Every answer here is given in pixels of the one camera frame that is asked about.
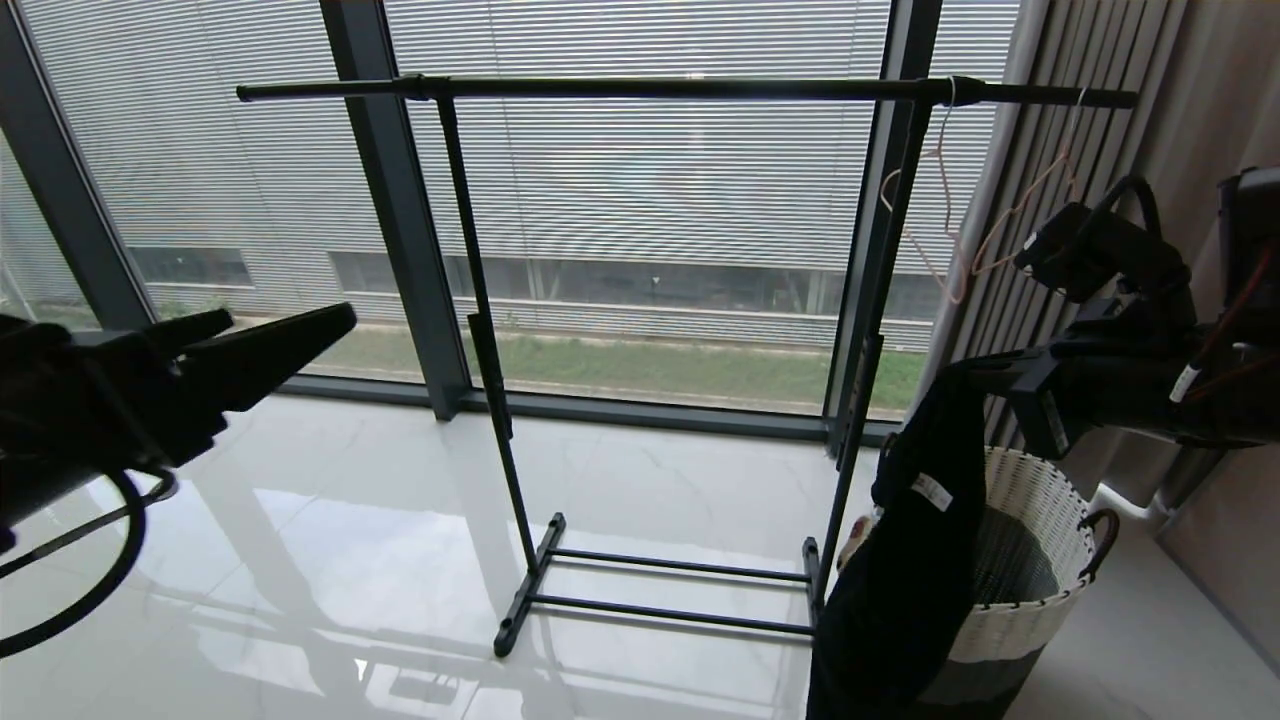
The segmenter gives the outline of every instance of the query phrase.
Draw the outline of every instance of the glossy floor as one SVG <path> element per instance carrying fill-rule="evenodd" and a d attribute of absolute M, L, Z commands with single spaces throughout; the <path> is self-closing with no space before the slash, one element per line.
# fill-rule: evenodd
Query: glossy floor
<path fill-rule="evenodd" d="M 799 569 L 835 475 L 809 445 L 517 420 L 535 539 Z M 865 507 L 874 455 L 859 462 Z M 125 588 L 86 623 L 0 662 L 0 717 L 791 719 L 808 648 L 532 615 L 492 655 L 522 575 L 488 419 L 271 398 L 236 419 L 154 507 Z M 93 484 L 19 528 L 24 546 L 115 502 Z M 114 557 L 102 530 L 0 582 L 10 634 Z M 804 621 L 803 593 L 557 566 L 547 592 Z M 1041 659 L 1011 717 L 1277 717 L 1280 684 L 1140 533 Z"/>

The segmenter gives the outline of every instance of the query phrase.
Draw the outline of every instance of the black metal garment rack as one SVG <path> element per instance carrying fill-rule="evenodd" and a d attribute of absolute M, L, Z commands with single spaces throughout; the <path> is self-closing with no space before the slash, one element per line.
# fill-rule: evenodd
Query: black metal garment rack
<path fill-rule="evenodd" d="M 626 615 L 641 615 L 666 620 L 694 624 L 727 625 L 772 633 L 812 635 L 822 611 L 831 574 L 836 546 L 840 541 L 840 525 L 844 520 L 845 503 L 854 475 L 854 456 L 858 438 L 861 437 L 867 421 L 870 398 L 870 382 L 876 377 L 879 363 L 883 336 L 879 334 L 879 319 L 884 310 L 888 292 L 888 279 L 893 269 L 893 259 L 902 223 L 906 215 L 906 202 L 910 197 L 915 169 L 928 129 L 929 113 L 936 105 L 970 105 L 974 102 L 1016 102 L 1046 105 L 1080 105 L 1088 108 L 1133 108 L 1137 95 L 1111 90 L 1080 90 L 1073 87 L 1034 87 L 1018 85 L 991 85 L 966 77 L 931 78 L 916 81 L 740 81 L 740 79 L 516 79 L 516 78 L 449 78 L 421 74 L 401 76 L 385 81 L 346 81 L 288 85 L 239 86 L 237 95 L 242 101 L 291 99 L 291 97 L 355 97 L 367 95 L 396 95 L 406 100 L 434 100 L 444 131 L 444 143 L 449 160 L 449 173 L 458 202 L 458 217 L 467 250 L 467 263 L 475 287 L 477 311 L 467 315 L 467 324 L 476 347 L 476 359 L 484 380 L 489 416 L 493 420 L 498 452 L 511 493 L 511 505 L 520 530 L 521 550 L 527 571 L 516 591 L 511 609 L 498 626 L 494 638 L 494 652 L 504 657 L 512 651 L 525 618 L 534 605 L 562 606 L 581 610 L 594 610 Z M 564 536 L 564 515 L 557 512 L 548 524 L 541 542 L 534 546 L 529 528 L 529 515 L 525 511 L 525 498 L 520 489 L 516 473 L 516 460 L 511 451 L 513 437 L 511 411 L 507 406 L 507 393 L 503 386 L 502 365 L 498 357 L 498 345 L 494 336 L 493 313 L 489 306 L 489 293 L 485 286 L 484 268 L 480 261 L 480 242 L 476 236 L 475 215 L 471 208 L 471 195 L 467 186 L 466 167 L 462 158 L 462 140 L 458 135 L 458 117 L 454 108 L 457 97 L 627 97 L 627 99 L 684 99 L 684 100 L 828 100 L 828 101 L 905 101 L 911 102 L 910 136 L 906 150 L 899 163 L 900 177 L 893 192 L 893 213 L 887 232 L 879 242 L 888 243 L 878 266 L 868 269 L 868 275 L 877 283 L 876 305 L 870 310 L 872 322 L 860 338 L 854 338 L 860 360 L 854 380 L 854 407 L 847 425 L 844 445 L 844 457 L 837 464 L 840 475 L 836 483 L 835 501 L 827 524 L 827 536 L 822 552 L 814 538 L 805 538 L 800 546 L 803 573 L 781 573 L 751 568 L 731 568 L 700 562 L 681 562 L 657 557 L 637 557 L 607 552 L 591 552 L 561 547 Z M 805 625 L 773 623 L 750 618 L 684 612 L 662 607 L 643 607 L 613 602 L 599 602 L 576 597 L 552 596 L 539 592 L 539 587 L 556 557 L 593 560 L 617 565 L 645 568 L 664 568 L 687 573 L 727 575 L 735 578 L 755 578 L 796 583 L 808 596 L 809 623 Z"/>

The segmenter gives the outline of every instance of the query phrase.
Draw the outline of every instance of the woven basket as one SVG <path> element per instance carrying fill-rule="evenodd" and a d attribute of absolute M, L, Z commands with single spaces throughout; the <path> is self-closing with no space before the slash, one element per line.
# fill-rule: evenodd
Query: woven basket
<path fill-rule="evenodd" d="M 1093 529 L 1108 519 L 1094 543 Z M 1057 468 L 987 448 L 987 511 L 975 552 L 975 600 L 942 671 L 909 717 L 1001 717 L 1066 614 L 1093 583 L 1119 530 Z"/>

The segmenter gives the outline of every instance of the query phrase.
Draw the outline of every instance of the black garment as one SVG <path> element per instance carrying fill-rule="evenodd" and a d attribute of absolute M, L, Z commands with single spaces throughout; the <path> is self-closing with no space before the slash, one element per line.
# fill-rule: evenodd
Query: black garment
<path fill-rule="evenodd" d="M 983 397 L 963 366 L 943 369 L 881 459 L 872 497 L 884 514 L 818 620 L 809 720 L 897 717 L 946 661 L 973 607 Z M 911 489 L 920 473 L 950 493 L 946 510 Z"/>

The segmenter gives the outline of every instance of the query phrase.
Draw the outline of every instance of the grass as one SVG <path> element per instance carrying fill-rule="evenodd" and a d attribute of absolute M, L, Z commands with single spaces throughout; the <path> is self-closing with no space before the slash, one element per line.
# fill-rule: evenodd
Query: grass
<path fill-rule="evenodd" d="M 668 342 L 602 342 L 525 334 L 498 338 L 508 382 L 559 383 L 653 393 L 689 393 L 765 402 L 820 404 L 827 354 Z M 467 341 L 474 377 L 480 377 Z M 872 406 L 901 411 L 915 396 L 925 356 L 886 351 Z M 319 360 L 323 365 L 416 373 L 407 331 L 356 328 Z"/>

